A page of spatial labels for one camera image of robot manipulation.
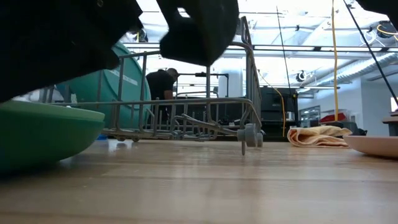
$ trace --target wooden surface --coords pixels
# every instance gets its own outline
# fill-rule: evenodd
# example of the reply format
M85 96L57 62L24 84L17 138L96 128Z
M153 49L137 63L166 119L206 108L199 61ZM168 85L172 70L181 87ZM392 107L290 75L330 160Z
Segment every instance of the wooden surface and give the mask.
M243 157L238 142L96 142L0 185L0 223L397 220L397 161L287 143Z

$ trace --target pipe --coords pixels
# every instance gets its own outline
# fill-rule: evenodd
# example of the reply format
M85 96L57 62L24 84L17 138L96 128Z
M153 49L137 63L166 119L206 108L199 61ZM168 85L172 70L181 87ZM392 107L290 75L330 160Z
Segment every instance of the pipe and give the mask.
M356 61L360 60L360 58L358 59L354 59L354 60L350 60L348 62L342 63L341 65L338 65L338 69L341 69L343 67L346 67L352 63L355 63ZM317 82L317 80L321 80L321 78L326 77L328 75L330 75L331 73L333 73L333 69L328 69L328 70L324 70L322 72L319 72L319 69L323 69L324 67L320 67L312 72L307 72L307 73L313 73L312 77L308 77L306 80L304 80L304 82L300 83L300 82L294 82L294 84L299 84L300 86L309 86L309 85L313 85L314 83Z
M398 54L396 53L389 53L377 58L381 67L386 67L392 62L396 62L398 60ZM373 58L368 60L358 60L353 62L339 70L337 70L337 82L347 82L354 78L361 77L363 75L369 74L373 71L377 70L377 65ZM311 83L302 83L303 85L326 85L333 83L333 72L324 76L315 82Z

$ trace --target green bowl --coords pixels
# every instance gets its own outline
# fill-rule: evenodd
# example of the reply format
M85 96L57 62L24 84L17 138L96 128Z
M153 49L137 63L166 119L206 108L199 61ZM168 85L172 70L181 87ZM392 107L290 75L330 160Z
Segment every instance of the green bowl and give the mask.
M8 101L0 105L0 173L56 163L90 146L104 114L62 106Z

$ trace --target black equipment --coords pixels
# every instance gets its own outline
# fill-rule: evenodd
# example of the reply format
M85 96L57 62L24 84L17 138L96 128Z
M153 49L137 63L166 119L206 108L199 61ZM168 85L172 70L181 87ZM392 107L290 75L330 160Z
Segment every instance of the black equipment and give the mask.
M357 0L357 2L367 11L385 14L390 19L392 25L398 27L398 15L391 2L388 0Z
M169 25L163 57L211 65L231 43L237 0L157 0ZM4 90L0 103L28 91L101 69L119 59L111 47L143 28L135 0L2 1L0 37ZM178 13L182 7L190 15Z
M297 93L292 90L292 94L290 94L290 90L288 88L278 88L278 91L284 99L286 136L291 126L300 126ZM282 137L283 112L282 99L280 95L273 88L262 87L261 98L262 130L266 133L264 140L269 137Z

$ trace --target black shirt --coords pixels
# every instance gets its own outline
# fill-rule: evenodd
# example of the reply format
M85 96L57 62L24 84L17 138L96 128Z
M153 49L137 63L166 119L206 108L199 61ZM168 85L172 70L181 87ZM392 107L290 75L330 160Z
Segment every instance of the black shirt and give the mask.
M159 97L160 100L165 100L164 91L173 91L174 78L169 75L165 70L158 70L157 72L152 72L146 76L150 96L152 100L156 100Z

